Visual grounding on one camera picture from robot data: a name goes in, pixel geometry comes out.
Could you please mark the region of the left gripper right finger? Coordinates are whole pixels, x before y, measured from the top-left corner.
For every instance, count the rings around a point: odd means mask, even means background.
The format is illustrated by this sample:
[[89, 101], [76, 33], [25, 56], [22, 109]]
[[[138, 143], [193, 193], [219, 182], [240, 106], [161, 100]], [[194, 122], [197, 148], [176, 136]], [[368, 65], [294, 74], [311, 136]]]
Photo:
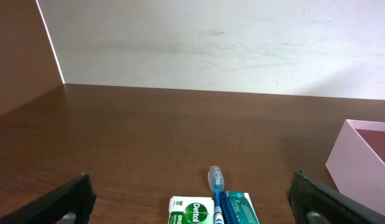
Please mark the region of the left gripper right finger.
[[294, 172], [287, 201], [296, 223], [385, 224], [385, 215], [344, 196], [302, 171]]

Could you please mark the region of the green white Dettol soap bar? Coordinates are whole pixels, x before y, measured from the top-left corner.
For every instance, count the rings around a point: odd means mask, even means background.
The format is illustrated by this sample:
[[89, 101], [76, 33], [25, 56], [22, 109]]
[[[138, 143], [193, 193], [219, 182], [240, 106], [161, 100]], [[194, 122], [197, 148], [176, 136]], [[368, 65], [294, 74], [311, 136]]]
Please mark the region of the green white Dettol soap bar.
[[214, 224], [211, 197], [172, 196], [168, 211], [168, 224]]

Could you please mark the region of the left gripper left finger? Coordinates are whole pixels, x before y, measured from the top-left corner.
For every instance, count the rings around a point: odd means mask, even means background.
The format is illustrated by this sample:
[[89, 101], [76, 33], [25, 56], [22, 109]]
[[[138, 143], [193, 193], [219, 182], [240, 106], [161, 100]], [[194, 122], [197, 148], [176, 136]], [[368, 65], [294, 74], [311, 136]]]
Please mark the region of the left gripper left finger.
[[67, 214], [74, 214], [74, 223], [88, 223], [97, 195], [88, 174], [67, 182], [23, 207], [0, 218], [7, 223], [57, 223]]

